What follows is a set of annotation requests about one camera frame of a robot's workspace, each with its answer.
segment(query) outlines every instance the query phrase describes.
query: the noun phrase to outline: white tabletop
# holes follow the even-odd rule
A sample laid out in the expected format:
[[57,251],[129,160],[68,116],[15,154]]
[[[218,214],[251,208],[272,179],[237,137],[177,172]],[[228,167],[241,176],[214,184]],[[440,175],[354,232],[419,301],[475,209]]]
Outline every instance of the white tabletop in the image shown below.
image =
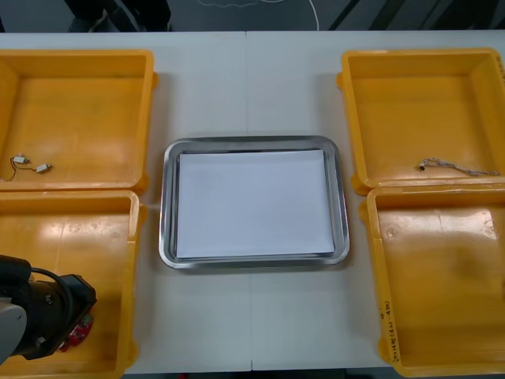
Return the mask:
[[[149,209],[127,373],[384,366],[362,197],[335,86],[348,50],[494,47],[505,32],[231,32],[0,36],[0,48],[147,48],[155,55]],[[181,137],[322,134],[339,147],[350,255],[327,268],[180,272],[158,255],[162,154]]]

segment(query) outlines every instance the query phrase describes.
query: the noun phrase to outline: white paper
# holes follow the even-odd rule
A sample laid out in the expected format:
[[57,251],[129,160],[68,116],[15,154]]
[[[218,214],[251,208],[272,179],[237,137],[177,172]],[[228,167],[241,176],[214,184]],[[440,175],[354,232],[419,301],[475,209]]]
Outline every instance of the white paper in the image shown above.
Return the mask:
[[323,152],[181,155],[177,233],[183,258],[333,251]]

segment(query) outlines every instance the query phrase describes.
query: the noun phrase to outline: tray rim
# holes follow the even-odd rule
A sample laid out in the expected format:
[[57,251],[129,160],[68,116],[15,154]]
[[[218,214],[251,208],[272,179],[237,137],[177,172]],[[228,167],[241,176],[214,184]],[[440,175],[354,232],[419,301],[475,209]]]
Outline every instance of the tray rim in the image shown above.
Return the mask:
[[[342,225],[342,235],[343,235],[343,249],[339,255],[335,256],[335,251],[327,254],[294,254],[285,256],[251,256],[242,259],[236,259],[236,257],[231,258],[186,258],[184,260],[177,261],[174,259],[173,254],[170,251],[171,243],[170,235],[174,233],[174,228],[170,227],[171,231],[169,235],[166,235],[167,225],[170,224],[168,220],[169,217],[174,218],[172,212],[172,203],[175,201],[175,195],[172,194],[172,189],[176,184],[174,183],[174,169],[172,166],[175,164],[173,157],[171,155],[172,151],[181,144],[189,143],[282,143],[285,141],[289,142],[299,142],[299,141],[311,141],[314,145],[312,148],[316,148],[316,144],[326,145],[332,151],[333,163],[327,163],[325,159],[325,170],[327,170],[328,165],[334,164],[335,167],[335,186],[334,190],[330,191],[328,188],[328,200],[330,204],[331,213],[331,229],[332,236],[335,240],[335,223],[333,219],[336,217],[334,208],[338,205],[340,210],[340,223]],[[288,148],[261,148],[260,150],[290,150],[294,151],[296,149]],[[329,186],[330,181],[327,176],[327,186]],[[182,269],[195,269],[195,268],[234,268],[234,267],[283,267],[283,266],[299,266],[299,265],[335,265],[345,259],[349,253],[350,243],[349,243],[349,226],[346,214],[346,205],[342,185],[342,175],[340,168],[339,151],[333,141],[326,137],[321,136],[243,136],[243,137],[200,137],[200,138],[183,138],[177,140],[170,144],[164,155],[163,161],[163,184],[162,184],[162,195],[161,195],[161,209],[160,209],[160,221],[159,221],[159,256],[162,261],[171,268],[182,268]]]

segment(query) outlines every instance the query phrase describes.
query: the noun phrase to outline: yellow tray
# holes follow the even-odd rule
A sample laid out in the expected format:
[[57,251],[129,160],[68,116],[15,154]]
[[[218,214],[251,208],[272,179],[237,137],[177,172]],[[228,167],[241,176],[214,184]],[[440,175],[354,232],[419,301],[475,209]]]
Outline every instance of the yellow tray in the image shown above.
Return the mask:
[[426,158],[505,174],[505,90],[492,49],[349,51],[337,84],[353,149],[353,187],[505,182]]
[[0,193],[2,253],[59,275],[81,275],[97,297],[83,343],[32,361],[11,357],[0,366],[1,378],[121,377],[135,352],[133,288],[143,217],[130,191]]
[[[0,190],[144,192],[155,84],[149,51],[0,51]],[[18,153],[53,169],[6,182]]]
[[505,372],[505,186],[374,189],[362,204],[379,351],[407,377]]

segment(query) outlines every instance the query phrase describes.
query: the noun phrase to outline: stainless steel tray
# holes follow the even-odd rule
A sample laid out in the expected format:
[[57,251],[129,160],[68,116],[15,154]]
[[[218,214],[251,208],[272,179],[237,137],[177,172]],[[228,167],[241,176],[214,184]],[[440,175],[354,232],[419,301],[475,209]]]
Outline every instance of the stainless steel tray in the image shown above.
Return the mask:
[[[181,154],[301,150],[322,150],[324,152],[334,251],[251,257],[177,257],[178,179]],[[175,141],[166,149],[159,225],[159,255],[170,267],[187,269],[334,265],[342,261],[348,252],[349,230],[339,151],[331,140],[320,136],[191,138]]]

